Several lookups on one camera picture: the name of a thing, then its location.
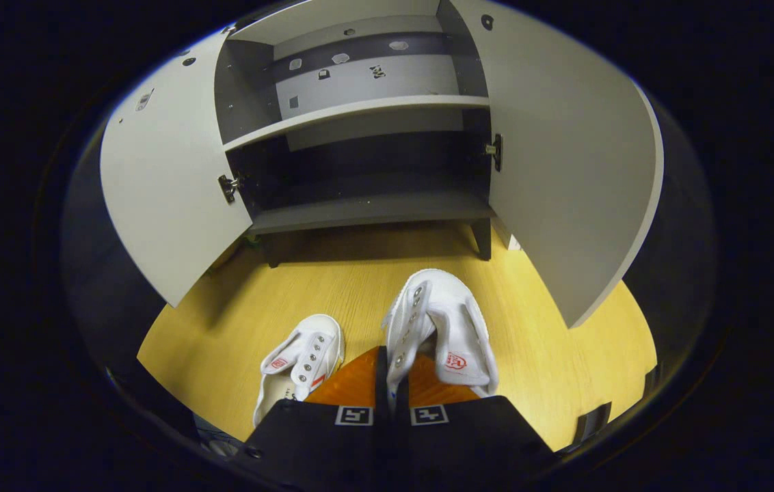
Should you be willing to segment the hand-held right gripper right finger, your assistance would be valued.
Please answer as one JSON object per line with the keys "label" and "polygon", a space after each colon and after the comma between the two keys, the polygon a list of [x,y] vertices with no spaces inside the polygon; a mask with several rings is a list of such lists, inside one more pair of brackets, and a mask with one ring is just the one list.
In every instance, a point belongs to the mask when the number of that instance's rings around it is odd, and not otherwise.
{"label": "hand-held right gripper right finger", "polygon": [[392,436],[392,492],[537,490],[556,463],[508,398],[440,382],[424,355],[400,383]]}

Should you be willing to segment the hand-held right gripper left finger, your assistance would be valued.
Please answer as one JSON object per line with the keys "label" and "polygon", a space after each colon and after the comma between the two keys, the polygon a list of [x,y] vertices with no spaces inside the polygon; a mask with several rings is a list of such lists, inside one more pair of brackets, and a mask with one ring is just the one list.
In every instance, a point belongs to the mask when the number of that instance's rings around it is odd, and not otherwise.
{"label": "hand-held right gripper left finger", "polygon": [[306,400],[277,402],[233,460],[268,492],[379,492],[391,449],[385,348]]}

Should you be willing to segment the white canvas shoe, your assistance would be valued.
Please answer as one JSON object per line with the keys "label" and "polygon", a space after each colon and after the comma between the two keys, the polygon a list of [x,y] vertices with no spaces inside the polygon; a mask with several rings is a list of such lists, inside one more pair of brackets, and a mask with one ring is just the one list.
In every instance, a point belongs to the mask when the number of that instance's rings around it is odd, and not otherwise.
{"label": "white canvas shoe", "polygon": [[339,370],[344,356],[343,330],[334,318],[313,314],[300,321],[260,364],[253,426],[259,426],[278,402],[308,399]]}
{"label": "white canvas shoe", "polygon": [[496,395],[499,376],[483,312],[453,274],[425,269],[409,277],[385,314],[382,330],[389,409],[419,355],[430,355],[440,383],[466,387],[479,398]]}

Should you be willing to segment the white grey shoe cabinet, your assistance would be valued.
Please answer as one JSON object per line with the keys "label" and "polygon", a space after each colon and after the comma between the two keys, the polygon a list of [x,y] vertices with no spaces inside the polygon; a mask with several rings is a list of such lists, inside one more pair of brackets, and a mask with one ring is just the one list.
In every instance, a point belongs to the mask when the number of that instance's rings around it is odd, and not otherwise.
{"label": "white grey shoe cabinet", "polygon": [[[222,143],[313,110],[375,98],[488,97],[451,0],[295,0],[225,28],[215,109]],[[491,255],[490,108],[400,109],[322,122],[226,153],[244,177],[244,236],[463,221]]]}

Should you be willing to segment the white door with headphone sticker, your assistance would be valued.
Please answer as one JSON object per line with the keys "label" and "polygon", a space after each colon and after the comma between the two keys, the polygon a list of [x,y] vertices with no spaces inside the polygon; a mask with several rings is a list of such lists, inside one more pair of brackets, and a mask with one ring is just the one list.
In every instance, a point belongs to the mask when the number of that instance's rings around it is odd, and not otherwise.
{"label": "white door with headphone sticker", "polygon": [[483,65],[501,168],[490,206],[566,327],[583,324],[640,252],[665,149],[637,82],[552,26],[490,0],[451,0]]}

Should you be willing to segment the white door with camera sticker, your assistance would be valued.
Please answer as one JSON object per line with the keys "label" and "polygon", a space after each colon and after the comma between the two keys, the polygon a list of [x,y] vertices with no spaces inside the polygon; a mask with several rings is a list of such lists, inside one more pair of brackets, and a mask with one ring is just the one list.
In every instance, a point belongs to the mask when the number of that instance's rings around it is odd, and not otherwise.
{"label": "white door with camera sticker", "polygon": [[227,202],[220,184],[231,177],[214,95],[225,40],[216,31],[146,76],[116,105],[101,143],[116,234],[171,306],[252,226],[246,206]]}

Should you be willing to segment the metal door hinge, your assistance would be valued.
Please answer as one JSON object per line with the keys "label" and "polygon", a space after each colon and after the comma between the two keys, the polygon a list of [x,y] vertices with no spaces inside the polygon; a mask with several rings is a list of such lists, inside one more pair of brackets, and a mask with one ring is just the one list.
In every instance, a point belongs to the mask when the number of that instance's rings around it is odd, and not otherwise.
{"label": "metal door hinge", "polygon": [[503,167],[503,137],[500,133],[494,134],[492,142],[485,144],[483,153],[491,160],[494,171],[501,172]]}
{"label": "metal door hinge", "polygon": [[224,174],[220,176],[217,181],[227,204],[231,205],[237,202],[237,200],[243,199],[242,188],[244,177],[242,175],[237,174],[236,172],[233,172],[231,177]]}

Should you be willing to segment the white cabinet shelf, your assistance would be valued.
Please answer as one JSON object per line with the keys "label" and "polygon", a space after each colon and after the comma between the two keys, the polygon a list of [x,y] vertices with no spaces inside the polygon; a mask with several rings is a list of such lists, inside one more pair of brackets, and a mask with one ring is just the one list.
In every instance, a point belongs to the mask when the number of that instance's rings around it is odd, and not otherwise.
{"label": "white cabinet shelf", "polygon": [[350,118],[350,116],[375,114],[389,110],[433,108],[487,109],[490,108],[490,99],[480,96],[460,96],[459,94],[419,94],[419,96],[375,98],[362,100],[362,102],[340,104],[291,116],[291,118],[275,122],[275,124],[266,125],[225,143],[222,149],[225,152],[230,152],[230,150],[241,148],[247,144],[287,134],[287,132],[302,130],[312,125]]}

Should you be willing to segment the black backdrop cloth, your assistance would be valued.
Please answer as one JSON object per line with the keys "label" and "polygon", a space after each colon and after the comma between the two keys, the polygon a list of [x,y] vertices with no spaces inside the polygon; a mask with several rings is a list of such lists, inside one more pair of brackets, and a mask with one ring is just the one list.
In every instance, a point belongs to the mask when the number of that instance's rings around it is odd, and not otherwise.
{"label": "black backdrop cloth", "polygon": [[694,353],[711,314],[717,277],[715,212],[705,169],[674,115],[656,97],[649,100],[663,140],[663,181],[652,226],[624,276],[656,352],[644,398]]}
{"label": "black backdrop cloth", "polygon": [[190,410],[138,360],[165,306],[116,233],[101,180],[101,124],[81,149],[61,218],[61,272],[69,310],[108,381],[168,426],[194,436]]}

